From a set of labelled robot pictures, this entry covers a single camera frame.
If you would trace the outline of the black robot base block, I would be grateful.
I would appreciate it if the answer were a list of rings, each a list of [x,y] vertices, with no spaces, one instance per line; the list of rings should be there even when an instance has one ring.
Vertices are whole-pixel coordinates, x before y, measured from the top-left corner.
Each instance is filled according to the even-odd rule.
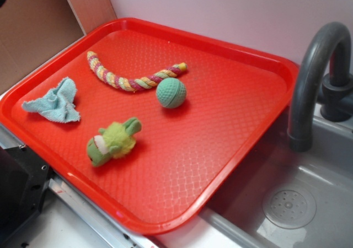
[[[40,215],[52,169],[31,148],[1,148],[1,245]]]

